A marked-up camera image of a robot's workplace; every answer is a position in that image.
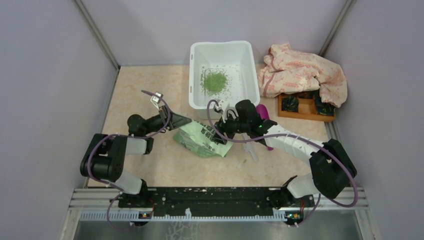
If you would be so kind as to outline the green cat litter bag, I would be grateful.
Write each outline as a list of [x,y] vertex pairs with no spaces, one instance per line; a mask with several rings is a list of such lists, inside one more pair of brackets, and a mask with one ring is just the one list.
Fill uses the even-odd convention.
[[172,138],[199,157],[225,157],[233,143],[221,144],[213,141],[215,133],[210,125],[193,120],[179,127]]

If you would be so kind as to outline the white bag clip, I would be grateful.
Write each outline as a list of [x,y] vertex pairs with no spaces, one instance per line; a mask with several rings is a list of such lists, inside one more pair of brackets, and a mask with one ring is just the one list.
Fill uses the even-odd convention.
[[[245,141],[251,140],[251,138],[246,133],[243,133],[242,137]],[[259,158],[253,148],[253,144],[251,141],[243,143],[243,149],[245,152],[250,153],[254,162],[259,162]]]

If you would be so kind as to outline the purple plastic scoop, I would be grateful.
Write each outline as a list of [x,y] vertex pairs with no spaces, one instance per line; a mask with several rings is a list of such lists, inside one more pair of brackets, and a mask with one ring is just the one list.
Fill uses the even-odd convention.
[[263,104],[258,104],[255,109],[261,118],[261,123],[259,124],[258,128],[260,129],[261,133],[265,134],[268,132],[268,129],[272,126],[270,122],[268,110],[266,106]]

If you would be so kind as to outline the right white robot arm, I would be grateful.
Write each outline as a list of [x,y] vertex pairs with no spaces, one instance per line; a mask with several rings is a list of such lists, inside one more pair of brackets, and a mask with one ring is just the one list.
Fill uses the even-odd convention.
[[281,199],[287,206],[295,206],[302,197],[321,194],[333,203],[351,208],[359,200],[354,181],[357,170],[343,145],[336,139],[323,142],[291,132],[277,122],[262,118],[248,99],[234,107],[223,100],[212,99],[207,110],[221,115],[211,124],[219,143],[236,142],[236,134],[246,134],[246,143],[256,142],[267,148],[280,149],[304,161],[310,173],[291,177],[281,187]]

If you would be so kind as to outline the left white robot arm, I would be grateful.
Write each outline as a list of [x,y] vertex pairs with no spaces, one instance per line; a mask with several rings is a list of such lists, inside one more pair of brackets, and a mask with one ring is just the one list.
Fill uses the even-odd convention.
[[154,147],[152,134],[165,133],[192,122],[191,118],[165,109],[148,119],[138,114],[127,120],[128,135],[96,133],[80,164],[80,173],[119,190],[120,208],[151,208],[153,196],[145,180],[124,169],[127,155],[148,155]]

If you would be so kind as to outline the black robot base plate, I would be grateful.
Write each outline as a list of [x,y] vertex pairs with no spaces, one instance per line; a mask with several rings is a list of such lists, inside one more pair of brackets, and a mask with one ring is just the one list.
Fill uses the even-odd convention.
[[275,210],[313,207],[312,195],[294,198],[281,187],[155,187],[155,217],[182,217],[189,210],[193,217],[270,217]]

